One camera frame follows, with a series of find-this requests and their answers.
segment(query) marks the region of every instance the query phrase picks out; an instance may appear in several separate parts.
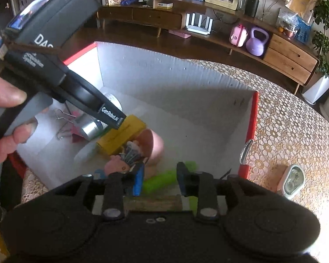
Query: patterned tablecloth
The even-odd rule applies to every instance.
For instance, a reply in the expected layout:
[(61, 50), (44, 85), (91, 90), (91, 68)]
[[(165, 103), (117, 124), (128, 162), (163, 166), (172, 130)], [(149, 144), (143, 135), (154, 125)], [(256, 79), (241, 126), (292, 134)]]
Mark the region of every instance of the patterned tablecloth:
[[(224, 64), (190, 60), (229, 75), (260, 93), (255, 142), (249, 154), (249, 179), (276, 190), (285, 169), (299, 164), (306, 185), (293, 201), (313, 211), (321, 223), (321, 234), (311, 254), (329, 263), (329, 123), (310, 106), (278, 85), (247, 71)], [(46, 187), (27, 171), (22, 201)]]

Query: pink box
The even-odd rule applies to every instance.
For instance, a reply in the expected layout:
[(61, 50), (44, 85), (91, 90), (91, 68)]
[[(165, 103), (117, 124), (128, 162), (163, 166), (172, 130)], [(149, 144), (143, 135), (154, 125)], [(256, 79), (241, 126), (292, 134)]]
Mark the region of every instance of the pink box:
[(176, 31), (176, 30), (169, 30), (168, 32), (170, 34), (172, 34), (172, 35), (176, 35), (176, 36), (179, 36), (179, 37), (182, 37), (182, 38), (191, 37), (191, 35), (188, 35), (188, 34), (185, 34), (185, 33), (179, 32), (179, 31)]

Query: metal screw head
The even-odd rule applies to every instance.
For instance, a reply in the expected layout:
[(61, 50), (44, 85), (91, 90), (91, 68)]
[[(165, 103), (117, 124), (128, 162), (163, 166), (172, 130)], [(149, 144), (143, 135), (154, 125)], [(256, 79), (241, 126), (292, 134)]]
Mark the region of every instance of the metal screw head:
[(202, 214), (204, 217), (215, 217), (217, 213), (217, 210), (211, 208), (204, 208), (200, 210), (200, 214)]
[(105, 217), (110, 217), (110, 218), (115, 218), (115, 217), (119, 217), (121, 215), (121, 211), (118, 209), (106, 209), (104, 210), (104, 216)]
[(166, 221), (166, 218), (160, 216), (160, 217), (157, 217), (157, 218), (156, 218), (156, 221), (157, 221), (157, 222), (165, 222), (165, 221)]
[(156, 221), (154, 219), (147, 219), (146, 223), (156, 223)]

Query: wooden drawer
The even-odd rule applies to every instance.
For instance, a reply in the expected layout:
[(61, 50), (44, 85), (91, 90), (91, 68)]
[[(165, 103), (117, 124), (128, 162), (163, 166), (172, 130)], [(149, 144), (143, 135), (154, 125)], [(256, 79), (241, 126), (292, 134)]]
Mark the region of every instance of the wooden drawer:
[(182, 27), (182, 15), (147, 8), (134, 8), (133, 21), (169, 30), (181, 29)]
[(295, 61), (310, 72), (317, 64), (315, 58), (280, 36), (273, 35), (269, 47)]
[(98, 18), (131, 21), (132, 11), (133, 9), (131, 7), (110, 6), (102, 7), (97, 14)]
[(311, 75), (311, 72), (271, 48), (267, 48), (263, 61), (268, 63), (270, 67), (285, 74), (301, 85), (306, 83)]

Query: cylindrical speaker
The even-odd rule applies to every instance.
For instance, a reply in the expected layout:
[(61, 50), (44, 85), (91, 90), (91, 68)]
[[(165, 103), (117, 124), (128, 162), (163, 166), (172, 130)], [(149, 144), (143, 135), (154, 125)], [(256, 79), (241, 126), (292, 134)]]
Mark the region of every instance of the cylindrical speaker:
[(256, 16), (259, 3), (259, 0), (246, 0), (244, 14), (254, 18)]

